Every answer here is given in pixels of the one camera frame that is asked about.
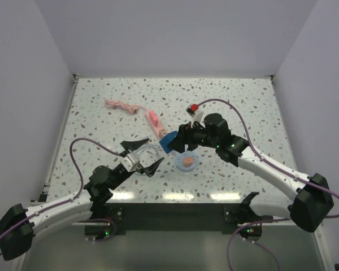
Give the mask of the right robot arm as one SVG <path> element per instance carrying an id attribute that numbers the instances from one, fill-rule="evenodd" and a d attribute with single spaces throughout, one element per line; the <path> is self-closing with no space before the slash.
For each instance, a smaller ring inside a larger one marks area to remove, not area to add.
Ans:
<path id="1" fill-rule="evenodd" d="M 252 222 L 259 216 L 289 218 L 313 233 L 334 206 L 325 177 L 318 173 L 308 176 L 261 153 L 248 140 L 232 134 L 219 113 L 207 115 L 203 124 L 182 124 L 173 135 L 168 143 L 170 149 L 183 153 L 199 146 L 213 148 L 222 161 L 262 178 L 291 200 L 286 207 L 278 203 L 244 204 L 240 214 L 245 221 Z"/>

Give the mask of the pink brown plug adapter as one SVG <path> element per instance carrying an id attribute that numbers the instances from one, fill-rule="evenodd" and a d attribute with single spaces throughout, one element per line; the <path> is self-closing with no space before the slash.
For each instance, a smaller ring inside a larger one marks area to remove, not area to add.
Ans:
<path id="1" fill-rule="evenodd" d="M 167 134 L 167 131 L 165 129 L 161 129 L 159 131 L 159 135 L 162 136 L 162 137 L 164 137 L 166 134 Z"/>

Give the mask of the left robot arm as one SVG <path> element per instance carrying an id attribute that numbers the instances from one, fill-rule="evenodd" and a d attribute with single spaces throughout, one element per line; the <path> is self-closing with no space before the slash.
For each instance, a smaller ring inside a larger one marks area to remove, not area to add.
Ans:
<path id="1" fill-rule="evenodd" d="M 63 198 L 28 208 L 21 204 L 12 206 L 0 219 L 0 256 L 5 261 L 13 260 L 46 234 L 77 222 L 101 221 L 113 190 L 134 173 L 152 177 L 163 161 L 160 158 L 147 167 L 141 164 L 136 151 L 147 142 L 147 139 L 122 141 L 120 153 L 94 142 L 97 147 L 117 156 L 118 165 L 113 169 L 105 165 L 96 167 L 88 182 L 80 175 L 80 188 Z"/>

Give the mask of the blue round socket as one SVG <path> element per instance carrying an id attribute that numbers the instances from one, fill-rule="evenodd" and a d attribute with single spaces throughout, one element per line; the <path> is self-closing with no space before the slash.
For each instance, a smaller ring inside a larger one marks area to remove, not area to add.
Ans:
<path id="1" fill-rule="evenodd" d="M 175 155 L 175 166 L 181 172 L 191 172 L 199 164 L 198 156 L 193 151 L 185 151 Z"/>

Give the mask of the blue cube socket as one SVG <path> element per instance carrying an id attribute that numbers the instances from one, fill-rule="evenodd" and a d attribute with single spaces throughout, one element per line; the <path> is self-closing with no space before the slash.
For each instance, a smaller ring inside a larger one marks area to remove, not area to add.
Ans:
<path id="1" fill-rule="evenodd" d="M 166 154 L 169 154 L 173 148 L 169 147 L 169 144 L 176 138 L 178 132 L 172 131 L 167 133 L 160 141 L 160 145 Z"/>

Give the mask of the orange pink plug adapter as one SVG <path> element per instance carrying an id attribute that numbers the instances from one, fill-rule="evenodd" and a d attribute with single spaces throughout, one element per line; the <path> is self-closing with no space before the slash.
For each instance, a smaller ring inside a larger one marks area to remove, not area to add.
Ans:
<path id="1" fill-rule="evenodd" d="M 182 160 L 182 164 L 185 168 L 191 167 L 193 163 L 194 163 L 194 158 L 191 156 L 184 157 Z"/>

